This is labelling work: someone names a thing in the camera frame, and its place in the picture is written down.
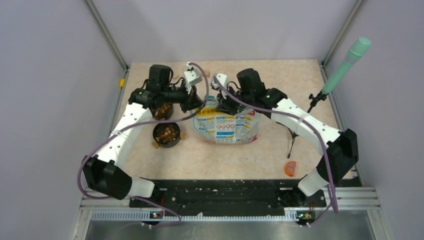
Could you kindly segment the pet food bag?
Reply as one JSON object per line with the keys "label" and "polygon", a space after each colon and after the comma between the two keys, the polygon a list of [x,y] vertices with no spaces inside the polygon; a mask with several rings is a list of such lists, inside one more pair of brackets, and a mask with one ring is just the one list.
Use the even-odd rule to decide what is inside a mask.
{"label": "pet food bag", "polygon": [[205,107],[192,118],[201,140],[214,144],[247,144],[257,139],[261,115],[251,108],[242,114],[218,112],[218,100],[209,96]]}

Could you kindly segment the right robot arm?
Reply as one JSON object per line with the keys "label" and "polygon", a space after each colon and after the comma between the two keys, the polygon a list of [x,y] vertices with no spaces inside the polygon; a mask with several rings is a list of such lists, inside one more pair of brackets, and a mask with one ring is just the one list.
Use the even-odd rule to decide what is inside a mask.
{"label": "right robot arm", "polygon": [[211,82],[229,114],[240,113],[242,107],[252,108],[304,138],[322,156],[317,166],[294,187],[293,200],[297,205],[307,206],[317,191],[338,184],[358,162],[358,139],[353,130],[340,130],[316,119],[281,90],[266,88],[253,68],[240,71],[236,77],[238,90],[230,87],[230,80],[223,73],[215,74]]}

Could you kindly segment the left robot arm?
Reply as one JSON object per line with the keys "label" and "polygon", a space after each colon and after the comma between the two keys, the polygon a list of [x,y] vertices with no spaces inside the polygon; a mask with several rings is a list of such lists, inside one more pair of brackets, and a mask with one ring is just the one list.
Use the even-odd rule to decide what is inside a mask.
{"label": "left robot arm", "polygon": [[128,154],[140,134],[142,126],[159,124],[155,113],[164,104],[178,104],[184,113],[200,112],[208,96],[200,99],[196,84],[208,84],[205,71],[196,63],[188,62],[183,77],[172,83],[171,67],[154,64],[148,78],[129,96],[125,110],[107,140],[85,156],[78,170],[77,180],[85,178],[89,189],[101,193],[100,199],[141,197],[149,207],[160,202],[155,183],[142,177],[132,177],[124,171]]}

